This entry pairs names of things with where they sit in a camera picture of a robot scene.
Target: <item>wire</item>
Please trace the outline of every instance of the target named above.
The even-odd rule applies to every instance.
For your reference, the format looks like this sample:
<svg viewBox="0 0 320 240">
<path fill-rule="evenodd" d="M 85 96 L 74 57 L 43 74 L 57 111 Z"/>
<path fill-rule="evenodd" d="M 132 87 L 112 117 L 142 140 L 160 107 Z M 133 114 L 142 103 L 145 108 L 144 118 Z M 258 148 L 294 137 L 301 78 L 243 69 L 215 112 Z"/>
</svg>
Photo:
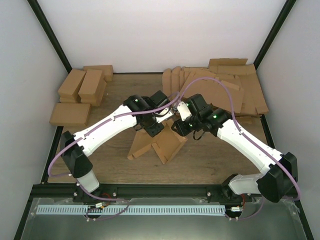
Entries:
<svg viewBox="0 0 320 240">
<path fill-rule="evenodd" d="M 241 194 L 241 197 L 242 197 L 242 209 L 245 210 L 245 203 L 246 203 L 246 198 L 245 198 L 245 195 L 244 194 Z"/>
<path fill-rule="evenodd" d="M 261 212 L 261 210 L 262 210 L 262 208 L 263 208 L 264 204 L 265 204 L 265 198 L 264 198 L 264 197 L 262 197 L 262 198 L 261 198 L 261 204 L 260 204 L 260 207 L 259 207 L 259 209 L 258 209 L 254 214 L 252 214 L 252 215 L 250 215 L 250 216 L 243 217 L 243 218 L 238 218 L 238 219 L 237 219 L 237 220 L 235 220 L 235 221 L 242 221 L 242 220 L 248 220 L 248 219 L 253 218 L 254 216 L 258 215 L 258 213 L 260 213 L 260 212 Z M 232 218 L 232 217 L 229 217 L 227 214 L 225 214 L 225 217 L 226 217 L 226 218 L 228 218 L 229 220 L 233 220 L 233 218 Z"/>
<path fill-rule="evenodd" d="M 202 137 L 203 137 L 203 136 L 205 135 L 205 133 L 206 133 L 205 131 L 203 131 L 203 132 L 201 133 L 201 135 L 200 135 L 198 138 L 196 138 L 196 132 L 197 132 L 197 131 L 194 130 L 194 131 L 193 131 L 193 134 L 192 134 L 193 139 L 196 140 L 196 141 L 202 139 Z"/>
<path fill-rule="evenodd" d="M 116 214 L 114 214 L 114 215 L 112 215 L 112 216 L 108 216 L 108 217 L 104 217 L 104 218 L 100 218 L 100 217 L 99 217 L 99 218 L 97 218 L 97 219 L 94 220 L 94 221 L 103 221 L 103 220 L 115 218 L 115 217 L 119 216 L 120 214 L 124 213 L 124 212 L 129 208 L 129 201 L 126 200 L 126 199 L 99 197 L 99 196 L 95 196 L 95 195 L 91 194 L 90 192 L 88 192 L 82 185 L 80 185 L 80 188 L 81 188 L 82 191 L 85 192 L 88 196 L 90 196 L 90 197 L 92 197 L 92 198 L 94 198 L 94 199 L 98 199 L 98 200 L 101 200 L 101 201 L 117 201 L 117 202 L 122 201 L 122 202 L 126 202 L 126 203 L 127 203 L 126 207 L 125 207 L 123 210 L 121 210 L 120 212 L 118 212 L 118 213 L 116 213 Z M 91 209 L 89 209 L 89 210 L 86 212 L 85 217 L 86 217 L 87 221 L 89 221 L 89 219 L 90 219 L 90 218 L 88 217 L 88 213 L 90 213 L 90 212 L 93 211 L 94 209 L 99 209 L 99 208 L 91 208 Z"/>
<path fill-rule="evenodd" d="M 231 115 L 232 115 L 232 120 L 234 122 L 234 125 L 235 127 L 237 128 L 237 130 L 242 134 L 242 136 L 244 136 L 245 139 L 247 139 L 252 145 L 254 145 L 256 148 L 258 148 L 261 152 L 263 152 L 265 155 L 267 155 L 272 161 L 274 161 L 274 163 L 276 165 L 279 166 L 279 168 L 281 168 L 281 170 L 288 176 L 288 178 L 290 179 L 290 181 L 292 182 L 292 184 L 294 185 L 295 187 L 295 190 L 297 192 L 297 197 L 296 198 L 293 198 L 292 200 L 293 201 L 298 201 L 300 200 L 301 198 L 301 190 L 297 184 L 297 182 L 295 181 L 295 179 L 292 177 L 292 175 L 290 174 L 290 172 L 280 163 L 278 162 L 273 156 L 271 156 L 267 151 L 265 151 L 262 147 L 260 147 L 257 143 L 255 143 L 255 141 L 253 141 L 250 137 L 248 137 L 244 132 L 241 132 L 241 129 L 240 129 L 240 126 L 236 120 L 236 116 L 235 116 L 235 110 L 234 110 L 234 104 L 233 104 L 233 101 L 232 101 L 232 97 L 231 97 L 231 94 L 228 90 L 228 88 L 223 84 L 221 83 L 220 81 L 218 81 L 217 79 L 213 78 L 213 77 L 199 77 L 195 80 L 193 80 L 192 82 L 190 82 L 186 88 L 184 89 L 184 91 L 182 92 L 182 94 L 180 95 L 179 97 L 179 100 L 180 101 L 182 99 L 182 97 L 185 95 L 186 91 L 188 90 L 188 88 L 194 84 L 195 82 L 199 81 L 199 80 L 212 80 L 212 81 L 215 81 L 216 83 L 220 84 L 224 90 L 226 91 L 228 97 L 229 97 L 229 103 L 230 103 L 230 107 L 231 107 Z"/>
</svg>

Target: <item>wooden table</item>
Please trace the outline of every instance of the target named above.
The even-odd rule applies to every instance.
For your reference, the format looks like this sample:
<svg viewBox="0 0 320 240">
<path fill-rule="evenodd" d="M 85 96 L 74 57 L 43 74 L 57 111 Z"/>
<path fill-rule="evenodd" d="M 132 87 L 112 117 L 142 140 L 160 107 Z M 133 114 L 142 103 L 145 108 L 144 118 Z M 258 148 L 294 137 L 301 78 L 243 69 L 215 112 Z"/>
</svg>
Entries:
<svg viewBox="0 0 320 240">
<path fill-rule="evenodd" d="M 99 107 L 91 109 L 88 126 L 98 122 L 117 109 L 129 96 L 151 96 L 162 89 L 160 74 L 115 74 L 109 82 Z M 266 143 L 259 118 L 242 126 Z M 81 127 L 65 127 L 63 132 L 75 133 Z M 90 157 L 100 183 L 109 184 L 221 184 L 231 174 L 255 174 L 258 169 L 228 143 L 206 133 L 195 141 L 192 133 L 188 141 L 168 164 L 163 165 L 151 149 L 141 157 L 127 159 L 135 130 L 127 129 L 100 146 Z M 60 158 L 53 174 L 67 172 Z M 72 177 L 50 177 L 50 183 L 72 183 Z"/>
</svg>

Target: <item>white wall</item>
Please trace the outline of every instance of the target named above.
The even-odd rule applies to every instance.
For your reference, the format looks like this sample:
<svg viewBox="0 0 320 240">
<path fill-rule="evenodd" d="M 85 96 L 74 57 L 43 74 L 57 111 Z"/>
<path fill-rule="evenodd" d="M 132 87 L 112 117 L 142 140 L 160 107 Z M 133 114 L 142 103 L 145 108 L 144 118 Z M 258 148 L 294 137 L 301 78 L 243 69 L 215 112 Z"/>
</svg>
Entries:
<svg viewBox="0 0 320 240">
<path fill-rule="evenodd" d="M 0 239 L 9 240 L 40 182 L 67 72 L 26 0 L 0 1 L 0 9 Z"/>
<path fill-rule="evenodd" d="M 275 146 L 298 158 L 302 205 L 320 239 L 320 2 L 297 1 L 258 68 Z"/>
<path fill-rule="evenodd" d="M 285 0 L 39 0 L 74 68 L 116 72 L 252 63 Z"/>
</svg>

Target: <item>cardboard piece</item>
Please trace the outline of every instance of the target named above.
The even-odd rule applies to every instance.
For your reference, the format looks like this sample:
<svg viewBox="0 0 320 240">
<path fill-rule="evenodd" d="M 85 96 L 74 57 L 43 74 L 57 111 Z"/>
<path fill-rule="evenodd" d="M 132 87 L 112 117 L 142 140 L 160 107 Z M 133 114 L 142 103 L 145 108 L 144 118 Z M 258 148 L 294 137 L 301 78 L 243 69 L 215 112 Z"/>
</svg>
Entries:
<svg viewBox="0 0 320 240">
<path fill-rule="evenodd" d="M 72 69 L 58 90 L 63 99 L 77 100 L 79 89 L 84 81 L 85 71 Z"/>
<path fill-rule="evenodd" d="M 209 66 L 215 65 L 227 65 L 227 66 L 239 66 L 246 65 L 247 58 L 211 58 L 209 60 Z"/>
<path fill-rule="evenodd" d="M 128 159 L 133 160 L 150 150 L 155 150 L 163 164 L 170 162 L 182 146 L 186 143 L 187 138 L 178 135 L 171 130 L 173 120 L 163 122 L 164 129 L 155 137 L 150 137 L 145 131 L 137 131 L 128 153 Z"/>
<path fill-rule="evenodd" d="M 171 72 L 171 93 L 180 91 L 180 66 L 176 66 Z"/>
<path fill-rule="evenodd" d="M 98 94 L 96 99 L 83 98 L 81 99 L 81 102 L 84 104 L 91 104 L 91 106 L 93 107 L 99 107 L 102 102 L 102 98 L 104 97 L 106 86 L 107 86 L 107 83 L 105 81 L 101 81 L 101 86 L 98 89 Z"/>
<path fill-rule="evenodd" d="M 74 98 L 64 98 L 60 97 L 60 103 L 65 103 L 65 104 L 78 104 L 81 102 L 80 96 L 78 96 L 76 99 Z"/>
<path fill-rule="evenodd" d="M 250 116 L 236 116 L 235 119 L 241 125 L 242 124 L 252 124 L 253 123 L 253 119 Z"/>
<path fill-rule="evenodd" d="M 81 102 L 83 103 L 83 99 L 96 100 L 103 81 L 104 74 L 102 70 L 88 69 L 78 93 L 81 97 Z"/>
<path fill-rule="evenodd" d="M 256 72 L 253 64 L 243 66 L 230 66 L 230 65 L 219 65 L 219 74 L 233 74 L 233 75 L 247 75 L 254 74 Z"/>
<path fill-rule="evenodd" d="M 264 94 L 262 92 L 257 74 L 254 73 L 248 75 L 240 75 L 239 78 L 241 80 L 241 84 L 249 95 L 245 103 L 248 104 L 249 102 L 251 102 L 254 104 L 254 115 L 262 115 L 268 113 L 269 109 L 266 104 L 266 100 L 264 98 Z"/>
<path fill-rule="evenodd" d="M 128 159 L 133 160 L 140 157 L 142 154 L 148 152 L 151 149 L 151 143 L 154 141 L 144 129 L 141 129 L 135 133 L 133 143 L 128 153 Z"/>
<path fill-rule="evenodd" d="M 51 114 L 54 126 L 86 127 L 91 106 L 84 103 L 57 103 Z"/>
<path fill-rule="evenodd" d="M 114 68 L 112 65 L 97 65 L 97 66 L 84 66 L 83 70 L 88 71 L 89 69 L 101 70 L 103 71 L 104 80 L 106 82 L 111 82 L 114 76 Z"/>
<path fill-rule="evenodd" d="M 218 65 L 209 66 L 208 69 L 212 73 L 215 73 L 215 74 L 218 73 Z"/>
<path fill-rule="evenodd" d="M 207 75 L 208 77 L 216 78 L 216 75 L 214 73 L 210 73 Z M 186 80 L 183 88 L 181 89 L 180 93 L 185 90 L 188 84 L 190 84 L 193 80 L 204 77 L 202 73 L 196 72 L 194 76 L 189 75 L 188 79 Z M 222 80 L 221 83 L 223 83 L 229 90 L 232 101 L 233 101 L 233 108 L 235 113 L 241 112 L 242 103 L 244 100 L 244 89 L 240 87 L 239 85 L 227 82 Z M 219 85 L 218 83 L 212 81 L 212 80 L 198 80 L 195 82 L 191 87 L 189 87 L 185 94 L 184 98 L 189 98 L 194 94 L 202 94 L 203 98 L 208 104 L 212 104 L 215 107 L 224 109 L 226 111 L 231 111 L 230 101 L 229 97 L 225 91 L 225 89 Z"/>
<path fill-rule="evenodd" d="M 184 84 L 185 84 L 185 71 L 181 70 L 179 72 L 179 91 L 180 91 L 180 89 L 182 89 Z"/>
<path fill-rule="evenodd" d="M 162 74 L 162 91 L 165 95 L 170 96 L 171 90 L 171 69 L 167 68 Z"/>
</svg>

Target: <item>black cable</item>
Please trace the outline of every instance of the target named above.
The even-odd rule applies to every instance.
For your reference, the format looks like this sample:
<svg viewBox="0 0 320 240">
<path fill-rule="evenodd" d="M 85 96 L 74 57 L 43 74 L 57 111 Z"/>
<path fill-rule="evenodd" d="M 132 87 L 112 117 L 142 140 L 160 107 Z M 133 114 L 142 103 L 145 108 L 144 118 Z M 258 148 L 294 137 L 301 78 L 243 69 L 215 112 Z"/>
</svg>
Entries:
<svg viewBox="0 0 320 240">
<path fill-rule="evenodd" d="M 196 132 L 197 132 L 197 131 L 194 130 L 194 131 L 193 131 L 193 136 L 192 136 L 193 139 L 196 140 L 196 141 L 200 140 L 200 139 L 205 135 L 205 133 L 206 133 L 205 131 L 203 131 L 203 132 L 201 133 L 201 135 L 200 135 L 198 138 L 196 138 Z"/>
<path fill-rule="evenodd" d="M 170 112 L 170 110 L 171 110 L 171 106 L 169 107 L 169 110 L 168 110 L 166 113 L 162 114 L 162 115 L 160 115 L 160 114 L 158 114 L 158 113 L 156 113 L 156 112 L 154 112 L 153 114 L 154 114 L 156 117 L 161 118 L 161 117 L 167 115 L 167 114 Z"/>
</svg>

